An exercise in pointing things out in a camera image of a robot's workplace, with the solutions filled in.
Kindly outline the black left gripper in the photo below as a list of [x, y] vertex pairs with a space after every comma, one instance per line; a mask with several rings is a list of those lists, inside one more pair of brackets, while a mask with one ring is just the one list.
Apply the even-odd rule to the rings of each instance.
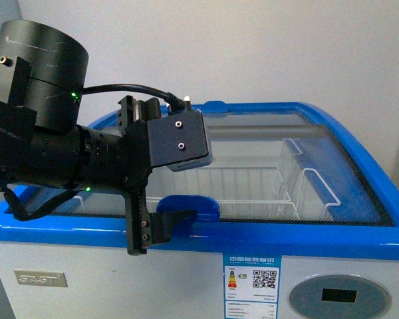
[[146, 102], [125, 96], [118, 112], [118, 130], [128, 154], [123, 183], [126, 210], [127, 251], [131, 256], [147, 253], [147, 248], [170, 242], [173, 228], [193, 210], [149, 213], [146, 186], [152, 172], [148, 120], [161, 115], [157, 98]]

